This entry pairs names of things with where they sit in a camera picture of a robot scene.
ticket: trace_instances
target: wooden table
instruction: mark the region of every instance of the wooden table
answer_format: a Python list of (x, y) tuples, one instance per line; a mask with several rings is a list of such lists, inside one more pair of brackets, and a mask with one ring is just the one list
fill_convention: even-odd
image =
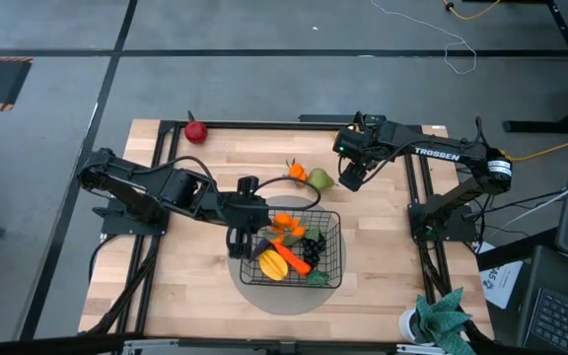
[[(150, 165), (159, 123), (150, 119), (133, 121), (124, 159)], [(440, 136), (447, 134), (443, 126), (424, 126), (423, 130)], [(243, 176), (255, 175), (264, 181), (286, 174), (285, 161), (293, 158), (307, 168), (321, 167), (336, 177), (337, 157), (331, 151), (334, 136), (333, 131), (210, 129), (202, 146), (181, 137), (178, 154), (200, 158), (218, 181), (220, 190), (235, 190), (238, 178)], [(164, 147), (166, 152), (169, 146), (170, 137)], [(436, 193), (458, 184), (454, 164), (430, 159), (429, 165)], [(200, 171), (192, 162), (181, 162), (177, 167)], [(421, 183), (419, 164), (415, 164), (415, 170)], [(260, 194), (314, 199), (309, 189), (298, 189), (288, 181), (263, 188)], [(322, 195), (320, 205), (341, 216), (347, 255), (343, 283), (325, 304), (298, 316), (266, 313), (240, 294), (228, 268), (224, 227), (172, 214), (159, 250), (145, 334), (403, 341), (398, 332), (398, 317), (414, 307), (416, 295), (424, 294), (416, 245), (409, 237), (409, 200), (403, 158), (387, 164), (358, 192), (335, 186)], [(133, 240), (133, 236), (120, 236), (99, 252), (80, 330), (95, 325), (121, 292)], [(474, 315), (479, 329), (491, 337), (474, 255), (461, 243), (445, 246), (452, 285), (464, 288), (461, 305)], [(127, 330), (134, 328), (138, 300), (139, 295), (135, 294)]]

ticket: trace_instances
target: wire basket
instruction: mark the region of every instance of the wire basket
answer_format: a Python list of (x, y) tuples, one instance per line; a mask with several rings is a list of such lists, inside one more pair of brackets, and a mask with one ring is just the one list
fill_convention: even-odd
[[(277, 213), (288, 213), (293, 219), (304, 221), (304, 225), (310, 228), (319, 229), (325, 238), (325, 250), (319, 254), (319, 264), (314, 270), (326, 272), (329, 275), (328, 281), (323, 285), (313, 285), (307, 282), (306, 276), (300, 275), (289, 265), (287, 276), (275, 281), (266, 276), (259, 265), (259, 258), (254, 261), (243, 259), (241, 261), (241, 281), (247, 285), (261, 286), (284, 286), (284, 287), (310, 287), (335, 289), (341, 285), (342, 266), (341, 266), (341, 217), (336, 212), (329, 211), (290, 211), (272, 210), (269, 211), (269, 218), (273, 220)], [(266, 227), (259, 230), (257, 235), (253, 235), (251, 250), (255, 249), (258, 243), (265, 238)], [(304, 259), (304, 247), (302, 241), (288, 246), (291, 252), (300, 260)]]

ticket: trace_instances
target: computer keyboard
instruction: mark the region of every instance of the computer keyboard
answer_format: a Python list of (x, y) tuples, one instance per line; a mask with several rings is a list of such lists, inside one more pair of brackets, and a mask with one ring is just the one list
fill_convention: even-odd
[(531, 332), (568, 350), (568, 297), (540, 289), (532, 315)]

